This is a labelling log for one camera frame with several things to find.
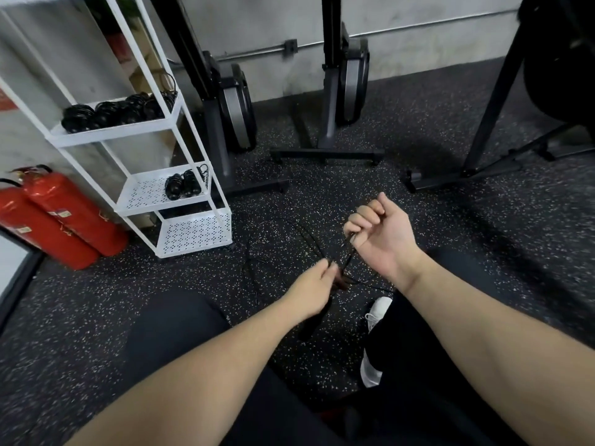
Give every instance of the speckled floor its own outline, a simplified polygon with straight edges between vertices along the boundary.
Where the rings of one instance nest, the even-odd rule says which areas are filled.
[[[361,120],[342,130],[341,147],[383,147],[376,168],[359,162],[287,163],[292,186],[231,202],[235,251],[215,249],[159,261],[139,240],[117,257],[71,272],[46,260],[0,337],[0,444],[62,444],[120,391],[123,344],[147,301],[170,288],[212,296],[233,323],[280,295],[271,273],[258,273],[255,299],[240,267],[246,241],[291,281],[315,261],[274,216],[310,226],[338,254],[347,214],[384,190],[409,214],[423,247],[475,254],[494,275],[500,299],[595,347],[595,156],[549,164],[528,156],[526,170],[409,194],[408,167],[432,171],[462,162],[501,60],[370,83]],[[240,177],[256,181],[281,169],[271,146],[313,137],[319,95],[257,105],[259,147],[238,158]],[[303,125],[296,128],[297,110]],[[556,122],[540,114],[517,81],[491,141],[492,156],[545,133]],[[382,293],[356,288],[338,297],[312,341],[290,334],[274,354],[289,385],[309,403],[358,389],[362,316]]]

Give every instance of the fire extinguisher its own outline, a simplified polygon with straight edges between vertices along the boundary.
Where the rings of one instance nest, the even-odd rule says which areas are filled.
[[[128,244],[124,229],[105,217],[65,175],[39,164],[15,169],[21,174],[23,190],[37,205],[67,226],[105,256],[121,252]]]
[[[16,186],[0,190],[1,225],[74,270],[99,258],[93,247],[31,202],[19,183],[6,178],[0,181]]]

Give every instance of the shelf tier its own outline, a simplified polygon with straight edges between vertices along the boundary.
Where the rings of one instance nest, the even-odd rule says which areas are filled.
[[[110,102],[119,102],[124,98],[117,98],[110,100]],[[178,91],[175,98],[174,108],[171,113],[167,113],[164,119],[145,120],[145,122],[137,122],[135,124],[118,125],[116,127],[92,129],[89,131],[82,131],[80,133],[68,133],[61,124],[53,127],[46,140],[54,147],[61,149],[64,147],[79,146],[81,144],[89,144],[91,142],[106,141],[108,139],[118,139],[127,136],[134,136],[135,134],[154,133],[155,131],[163,131],[172,129],[180,115],[182,108],[182,94]],[[93,109],[100,102],[88,103]]]
[[[194,197],[182,197],[178,200],[170,200],[165,195],[165,181],[167,178],[175,173],[183,174],[190,169],[189,164],[150,172],[134,173],[124,183],[114,211],[120,216],[132,216],[174,208],[176,206],[190,205],[191,203],[206,202],[208,200],[208,194],[211,193],[212,169],[205,161],[195,164],[198,168],[202,166],[203,171],[205,165],[208,167],[205,181],[206,193],[200,193]]]
[[[225,225],[223,230],[213,211],[166,219],[159,233],[157,256],[167,258],[231,244],[231,211],[217,211]]]

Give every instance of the person's left hand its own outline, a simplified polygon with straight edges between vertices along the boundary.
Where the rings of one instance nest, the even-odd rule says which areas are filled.
[[[301,274],[281,298],[300,323],[322,311],[328,301],[335,277],[339,276],[337,263],[328,265],[322,259]]]

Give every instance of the white sneaker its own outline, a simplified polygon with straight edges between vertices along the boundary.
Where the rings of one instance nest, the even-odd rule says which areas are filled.
[[[372,309],[369,313],[366,313],[366,319],[368,320],[368,333],[376,326],[376,324],[384,317],[386,310],[389,309],[392,303],[390,297],[379,297],[372,305]],[[380,383],[382,372],[376,370],[370,361],[368,360],[368,354],[364,350],[364,359],[362,360],[362,366],[359,368],[359,373],[362,376],[362,381],[366,388],[375,387]]]

